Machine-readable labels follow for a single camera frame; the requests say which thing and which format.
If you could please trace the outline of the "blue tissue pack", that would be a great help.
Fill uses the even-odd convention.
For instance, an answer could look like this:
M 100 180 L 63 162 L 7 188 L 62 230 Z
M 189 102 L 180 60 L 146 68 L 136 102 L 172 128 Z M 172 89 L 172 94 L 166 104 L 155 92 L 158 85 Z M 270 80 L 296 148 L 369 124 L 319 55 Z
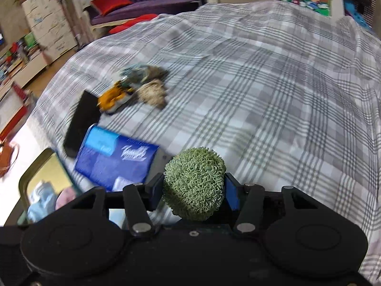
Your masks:
M 93 125 L 75 159 L 75 170 L 109 192 L 144 183 L 159 147 Z

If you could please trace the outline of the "green chenille ball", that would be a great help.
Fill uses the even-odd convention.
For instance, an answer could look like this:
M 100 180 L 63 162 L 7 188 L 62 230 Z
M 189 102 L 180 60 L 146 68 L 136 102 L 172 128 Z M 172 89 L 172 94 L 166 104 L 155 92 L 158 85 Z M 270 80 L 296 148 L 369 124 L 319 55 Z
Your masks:
M 184 150 L 165 166 L 163 198 L 176 216 L 205 221 L 224 199 L 226 166 L 214 150 Z

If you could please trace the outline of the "light blue cloth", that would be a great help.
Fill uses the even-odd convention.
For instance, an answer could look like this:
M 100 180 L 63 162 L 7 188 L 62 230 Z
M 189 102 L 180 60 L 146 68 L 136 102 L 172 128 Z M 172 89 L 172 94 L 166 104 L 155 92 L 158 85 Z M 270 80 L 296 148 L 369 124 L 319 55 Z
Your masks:
M 28 197 L 30 202 L 27 209 L 28 220 L 36 223 L 56 211 L 58 196 L 51 182 L 40 181 Z

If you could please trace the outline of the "teal gold metal tin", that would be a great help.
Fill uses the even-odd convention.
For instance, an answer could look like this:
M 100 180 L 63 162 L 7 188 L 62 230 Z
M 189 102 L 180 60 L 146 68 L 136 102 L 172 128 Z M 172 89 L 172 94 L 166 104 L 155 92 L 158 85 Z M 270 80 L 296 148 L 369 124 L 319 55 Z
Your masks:
M 56 151 L 46 148 L 19 180 L 23 213 L 19 224 L 41 221 L 81 195 Z

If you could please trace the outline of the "black box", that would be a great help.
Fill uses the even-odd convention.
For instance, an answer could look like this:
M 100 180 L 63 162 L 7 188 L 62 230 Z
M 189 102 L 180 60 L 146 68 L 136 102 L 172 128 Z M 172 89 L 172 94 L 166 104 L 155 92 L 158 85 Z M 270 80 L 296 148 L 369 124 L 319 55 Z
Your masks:
M 101 112 L 97 103 L 95 95 L 86 90 L 82 93 L 63 141 L 63 149 L 68 157 L 77 156 L 87 130 L 100 120 Z

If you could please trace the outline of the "grey plaid bed cover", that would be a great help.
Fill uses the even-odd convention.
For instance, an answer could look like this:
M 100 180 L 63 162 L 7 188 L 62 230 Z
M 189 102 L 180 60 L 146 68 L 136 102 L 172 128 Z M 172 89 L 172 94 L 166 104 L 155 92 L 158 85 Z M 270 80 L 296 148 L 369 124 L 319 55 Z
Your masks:
M 293 185 L 356 223 L 360 268 L 380 284 L 380 39 L 281 1 L 207 4 L 160 15 L 98 39 L 71 57 L 39 97 L 30 122 L 77 186 L 63 140 L 84 90 L 99 95 L 129 65 L 157 65 L 167 106 L 136 103 L 100 125 L 170 155 L 208 147 L 241 183 Z

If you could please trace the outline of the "orange red blanket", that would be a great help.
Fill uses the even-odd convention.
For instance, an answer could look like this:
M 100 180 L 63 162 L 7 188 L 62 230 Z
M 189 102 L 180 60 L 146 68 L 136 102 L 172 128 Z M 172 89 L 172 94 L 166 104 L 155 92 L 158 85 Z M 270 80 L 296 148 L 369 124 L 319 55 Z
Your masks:
M 117 34 L 119 32 L 122 32 L 124 30 L 127 30 L 128 28 L 131 28 L 132 26 L 141 23 L 141 22 L 146 22 L 146 21 L 151 21 L 158 17 L 158 14 L 145 14 L 141 15 L 137 18 L 134 19 L 129 19 L 126 23 L 122 25 L 115 26 L 114 28 L 109 30 L 109 34 Z

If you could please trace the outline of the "purple chaise sofa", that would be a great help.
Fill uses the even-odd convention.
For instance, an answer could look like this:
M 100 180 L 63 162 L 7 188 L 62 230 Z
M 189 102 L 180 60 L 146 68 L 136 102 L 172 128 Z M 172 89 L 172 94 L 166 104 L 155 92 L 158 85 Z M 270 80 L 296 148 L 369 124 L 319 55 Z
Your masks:
M 83 17 L 91 33 L 106 27 L 115 27 L 126 23 L 129 19 L 145 14 L 176 15 L 195 11 L 199 7 L 198 0 L 131 0 L 132 5 L 119 8 L 106 16 L 101 16 L 91 3 L 83 9 Z

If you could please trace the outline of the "red cushion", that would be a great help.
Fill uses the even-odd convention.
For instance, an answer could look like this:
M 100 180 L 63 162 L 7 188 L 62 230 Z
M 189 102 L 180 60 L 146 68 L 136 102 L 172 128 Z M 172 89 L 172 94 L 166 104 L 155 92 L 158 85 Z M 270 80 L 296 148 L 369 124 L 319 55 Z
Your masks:
M 101 16 L 133 4 L 131 0 L 92 0 L 90 3 Z

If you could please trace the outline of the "white drawer cabinet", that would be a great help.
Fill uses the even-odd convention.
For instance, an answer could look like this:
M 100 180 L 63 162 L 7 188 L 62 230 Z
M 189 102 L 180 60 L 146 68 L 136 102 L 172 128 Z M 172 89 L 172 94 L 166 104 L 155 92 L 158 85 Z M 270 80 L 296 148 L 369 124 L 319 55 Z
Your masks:
M 53 63 L 77 46 L 73 31 L 58 0 L 26 0 L 21 6 L 47 63 Z

